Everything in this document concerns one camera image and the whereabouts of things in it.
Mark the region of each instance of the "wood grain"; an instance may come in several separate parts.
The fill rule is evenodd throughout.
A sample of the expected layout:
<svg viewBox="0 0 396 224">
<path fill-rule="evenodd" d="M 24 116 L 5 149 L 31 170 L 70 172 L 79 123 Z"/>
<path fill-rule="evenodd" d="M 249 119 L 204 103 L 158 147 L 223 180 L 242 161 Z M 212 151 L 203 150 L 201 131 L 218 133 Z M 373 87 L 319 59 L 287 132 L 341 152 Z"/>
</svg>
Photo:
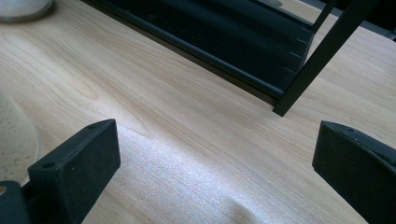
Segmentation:
<svg viewBox="0 0 396 224">
<path fill-rule="evenodd" d="M 117 120 L 121 168 L 84 223 L 362 223 L 311 162 L 321 120 L 396 147 L 395 52 L 359 28 L 281 118 L 84 3 L 58 0 L 41 20 L 0 24 L 0 85 L 40 130 L 44 154 Z"/>
</svg>

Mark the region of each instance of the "screw hole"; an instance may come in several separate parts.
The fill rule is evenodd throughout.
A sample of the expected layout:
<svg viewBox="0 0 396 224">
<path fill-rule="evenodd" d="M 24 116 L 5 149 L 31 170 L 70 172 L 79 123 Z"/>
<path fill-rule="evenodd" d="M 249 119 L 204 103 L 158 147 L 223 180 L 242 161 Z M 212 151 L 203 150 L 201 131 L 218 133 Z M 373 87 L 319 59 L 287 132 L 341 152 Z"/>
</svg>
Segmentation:
<svg viewBox="0 0 396 224">
<path fill-rule="evenodd" d="M 55 162 L 47 162 L 43 165 L 44 169 L 49 169 L 55 165 Z"/>
<path fill-rule="evenodd" d="M 6 193 L 7 187 L 6 186 L 0 186 L 0 196 Z"/>
</svg>

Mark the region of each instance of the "light wood grain surface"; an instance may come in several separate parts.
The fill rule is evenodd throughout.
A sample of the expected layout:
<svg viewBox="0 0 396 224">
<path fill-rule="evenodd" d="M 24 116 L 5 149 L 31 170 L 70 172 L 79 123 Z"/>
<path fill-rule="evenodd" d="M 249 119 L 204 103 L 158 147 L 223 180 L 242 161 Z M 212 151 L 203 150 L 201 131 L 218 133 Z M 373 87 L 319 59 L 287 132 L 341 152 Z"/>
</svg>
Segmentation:
<svg viewBox="0 0 396 224">
<path fill-rule="evenodd" d="M 396 147 L 395 62 L 393 42 L 359 28 L 281 118 L 82 2 L 0 24 L 0 85 L 40 130 L 44 154 L 117 120 L 121 168 L 84 223 L 364 222 L 311 162 L 321 120 Z"/>
</svg>

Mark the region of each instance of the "black shelf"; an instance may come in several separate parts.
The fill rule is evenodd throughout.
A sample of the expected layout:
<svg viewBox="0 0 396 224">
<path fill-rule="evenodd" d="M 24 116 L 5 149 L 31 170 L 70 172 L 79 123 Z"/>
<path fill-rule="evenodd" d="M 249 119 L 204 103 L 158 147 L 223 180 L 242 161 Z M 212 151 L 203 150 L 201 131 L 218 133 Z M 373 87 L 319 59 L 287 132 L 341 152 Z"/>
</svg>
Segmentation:
<svg viewBox="0 0 396 224">
<path fill-rule="evenodd" d="M 221 77 L 268 99 L 283 116 L 377 0 L 354 0 L 351 12 L 344 13 L 345 19 L 338 25 L 344 25 L 342 29 L 325 37 L 311 64 L 304 62 L 312 39 L 336 0 L 329 1 L 314 24 L 263 0 L 89 2 L 214 66 Z"/>
</svg>

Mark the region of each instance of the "wooden desk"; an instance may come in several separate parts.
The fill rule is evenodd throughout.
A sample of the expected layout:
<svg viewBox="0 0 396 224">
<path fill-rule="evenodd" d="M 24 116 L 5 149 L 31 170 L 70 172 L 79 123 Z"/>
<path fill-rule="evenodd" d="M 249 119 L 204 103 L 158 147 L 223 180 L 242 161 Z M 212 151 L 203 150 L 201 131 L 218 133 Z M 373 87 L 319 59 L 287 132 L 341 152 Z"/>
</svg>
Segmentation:
<svg viewBox="0 0 396 224">
<path fill-rule="evenodd" d="M 58 0 L 41 20 L 0 24 L 0 85 L 44 153 L 117 120 L 121 168 L 85 223 L 362 223 L 311 161 L 321 120 L 396 147 L 395 52 L 360 28 L 281 118 L 92 7 Z"/>
</svg>

